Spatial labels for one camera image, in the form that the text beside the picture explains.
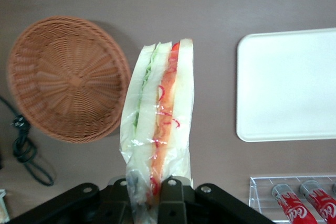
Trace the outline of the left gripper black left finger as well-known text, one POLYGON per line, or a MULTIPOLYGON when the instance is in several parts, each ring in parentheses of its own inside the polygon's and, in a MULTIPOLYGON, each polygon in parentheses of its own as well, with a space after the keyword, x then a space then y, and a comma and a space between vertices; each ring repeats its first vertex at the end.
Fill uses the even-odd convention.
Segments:
POLYGON ((105 188, 107 209, 104 216, 108 223, 133 223, 127 184, 124 177, 116 177, 105 188))

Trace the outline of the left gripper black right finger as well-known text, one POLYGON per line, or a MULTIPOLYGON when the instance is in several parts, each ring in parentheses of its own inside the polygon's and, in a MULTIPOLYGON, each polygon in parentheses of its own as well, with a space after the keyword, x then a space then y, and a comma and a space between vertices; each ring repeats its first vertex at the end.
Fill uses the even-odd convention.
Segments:
POLYGON ((171 176, 162 183, 158 208, 158 223, 187 223, 184 186, 189 185, 190 180, 181 176, 171 176))

